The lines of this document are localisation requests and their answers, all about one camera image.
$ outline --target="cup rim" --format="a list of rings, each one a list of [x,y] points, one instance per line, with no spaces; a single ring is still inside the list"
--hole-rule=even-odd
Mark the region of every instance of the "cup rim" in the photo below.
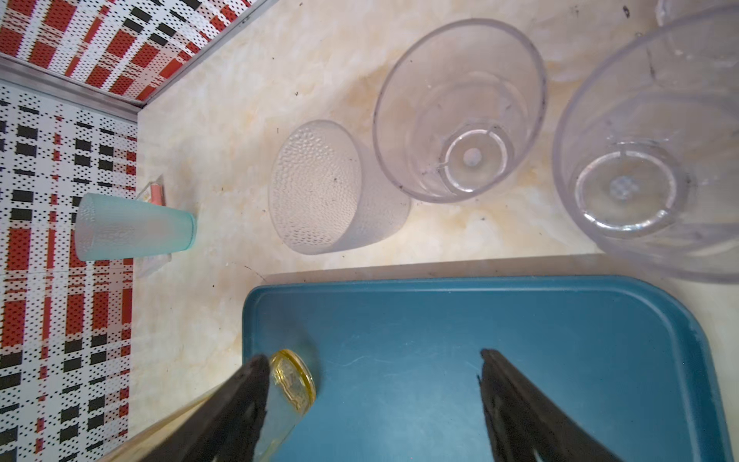
[[[595,68],[592,73],[586,77],[585,80],[580,84],[577,90],[573,93],[572,97],[567,103],[565,110],[562,111],[562,115],[559,118],[556,129],[554,131],[554,139],[552,142],[552,177],[554,179],[554,186],[557,194],[559,195],[559,201],[565,207],[565,210],[570,215],[570,218],[575,222],[577,227],[585,233],[588,239],[592,240],[601,250],[606,254],[609,254],[616,258],[622,258],[631,262],[637,262],[640,265],[648,268],[656,269],[667,276],[677,277],[680,279],[688,279],[697,282],[718,282],[718,283],[736,283],[739,282],[739,272],[734,273],[707,273],[703,271],[694,271],[684,268],[674,268],[668,265],[663,265],[660,262],[655,261],[649,254],[639,253],[629,248],[623,248],[610,241],[610,238],[592,231],[592,228],[584,222],[579,210],[575,206],[573,201],[565,201],[565,197],[569,197],[567,183],[564,175],[559,170],[559,165],[562,162],[562,141],[564,138],[564,132],[567,125],[577,108],[582,96],[590,91],[593,86],[593,82],[599,80],[615,63],[620,61],[626,55],[634,52],[635,50],[643,47],[646,44],[668,34],[673,30],[680,29],[684,26],[698,23],[706,20],[713,16],[724,16],[726,14],[737,15],[739,14],[739,5],[731,4],[721,7],[713,7],[708,10],[696,13],[694,15],[685,16],[678,18],[669,24],[659,27],[647,34],[631,41],[620,50],[616,51],[612,55],[608,56],[598,67]]]

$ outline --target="marble countertop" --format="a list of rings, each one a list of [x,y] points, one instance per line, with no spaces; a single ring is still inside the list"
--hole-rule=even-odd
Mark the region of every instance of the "marble countertop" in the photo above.
[[[139,114],[138,180],[163,175],[168,204],[196,214],[198,231],[192,249],[134,284],[130,434],[241,364],[242,304],[265,282],[626,274],[670,292],[703,326],[736,441],[739,309],[730,300],[739,286],[643,274],[600,254],[568,218],[551,178],[565,104],[600,61],[657,27],[655,2],[280,0],[167,89]],[[326,118],[371,146],[372,111],[392,65],[421,36],[471,17],[514,25],[545,60],[548,113],[529,158],[477,198],[414,201],[406,225],[374,245],[319,256],[286,247],[267,191],[290,132]]]

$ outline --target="textured plastic cup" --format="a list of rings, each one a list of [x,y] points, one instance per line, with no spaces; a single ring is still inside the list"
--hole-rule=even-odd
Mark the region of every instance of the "textured plastic cup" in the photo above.
[[[492,19],[447,24],[392,68],[372,137],[395,186],[431,203],[481,194],[521,164],[547,102],[541,56],[525,35]]]
[[[680,18],[602,63],[554,137],[554,181],[604,251],[739,281],[739,6]]]
[[[140,200],[88,193],[75,226],[77,257],[83,261],[171,254],[190,248],[195,217]]]
[[[315,120],[285,141],[272,172],[270,215],[277,234],[301,254],[362,247],[406,222],[410,198],[342,126]]]

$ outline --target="blue tray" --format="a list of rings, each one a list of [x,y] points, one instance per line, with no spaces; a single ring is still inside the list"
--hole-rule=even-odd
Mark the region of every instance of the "blue tray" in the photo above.
[[[617,276],[257,287],[244,357],[291,348],[318,398],[273,461],[492,461],[477,374],[501,351],[626,462],[732,460],[692,315]]]

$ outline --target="teal plastic cup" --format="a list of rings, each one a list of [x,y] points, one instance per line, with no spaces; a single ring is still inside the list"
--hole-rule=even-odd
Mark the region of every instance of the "teal plastic cup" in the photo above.
[[[75,248],[83,261],[171,254],[192,246],[195,229],[186,211],[88,193],[77,211]]]

